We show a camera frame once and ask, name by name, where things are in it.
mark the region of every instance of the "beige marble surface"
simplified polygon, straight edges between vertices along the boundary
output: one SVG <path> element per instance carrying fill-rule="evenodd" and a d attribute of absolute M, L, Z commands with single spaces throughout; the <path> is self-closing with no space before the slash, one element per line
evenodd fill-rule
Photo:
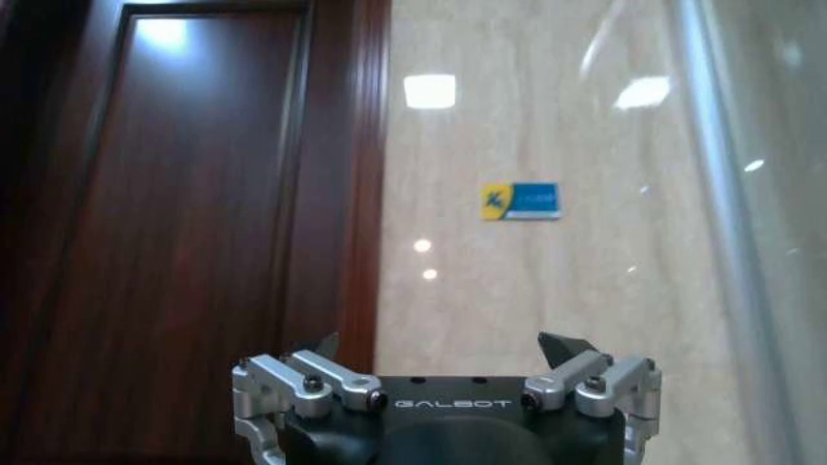
<path fill-rule="evenodd" d="M 539 330 L 587 337 L 664 370 L 648 463 L 746 464 L 670 24 L 666 0 L 394 0 L 378 371 L 534 374 Z M 406 106 L 430 73 L 454 108 Z M 615 108 L 648 76 L 663 104 Z M 479 219 L 483 183 L 538 180 L 559 221 Z"/>

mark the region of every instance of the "wood trim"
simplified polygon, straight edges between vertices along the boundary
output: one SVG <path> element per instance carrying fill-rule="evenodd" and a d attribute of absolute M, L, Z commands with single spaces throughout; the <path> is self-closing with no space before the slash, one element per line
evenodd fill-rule
<path fill-rule="evenodd" d="M 391 0 L 355 0 L 352 164 L 339 360 L 370 372 L 379 297 Z"/>

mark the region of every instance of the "robotic hand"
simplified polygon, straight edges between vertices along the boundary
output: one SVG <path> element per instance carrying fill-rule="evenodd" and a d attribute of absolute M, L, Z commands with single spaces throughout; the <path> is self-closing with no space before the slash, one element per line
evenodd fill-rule
<path fill-rule="evenodd" d="M 658 434 L 660 370 L 540 333 L 551 371 L 382 377 L 302 350 L 232 368 L 235 433 L 258 465 L 639 465 Z"/>

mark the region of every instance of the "dark brown wood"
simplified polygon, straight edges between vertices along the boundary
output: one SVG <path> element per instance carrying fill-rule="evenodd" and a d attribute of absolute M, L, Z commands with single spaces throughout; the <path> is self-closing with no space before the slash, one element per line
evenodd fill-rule
<path fill-rule="evenodd" d="M 292 202 L 278 147 L 299 20 L 124 15 L 23 412 L 27 457 L 232 454 L 227 367 L 280 349 L 264 329 L 279 326 L 270 257 L 287 246 L 272 239 Z"/>
<path fill-rule="evenodd" d="M 238 357 L 339 327 L 370 368 L 390 9 L 118 5 L 76 9 L 32 136 L 3 140 L 34 147 L 36 188 L 3 230 L 0 446 L 38 462 L 232 460 Z M 136 45 L 146 15 L 184 22 L 204 62 Z"/>
<path fill-rule="evenodd" d="M 370 372 L 379 295 L 391 0 L 356 0 L 354 9 L 354 133 L 340 360 L 356 371 Z"/>

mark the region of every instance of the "yellow logo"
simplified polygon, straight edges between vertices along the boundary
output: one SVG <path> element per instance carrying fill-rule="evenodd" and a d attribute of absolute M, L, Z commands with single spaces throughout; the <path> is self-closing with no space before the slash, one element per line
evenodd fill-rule
<path fill-rule="evenodd" d="M 512 203 L 515 188 L 511 184 L 486 184 L 482 186 L 482 219 L 500 220 Z"/>

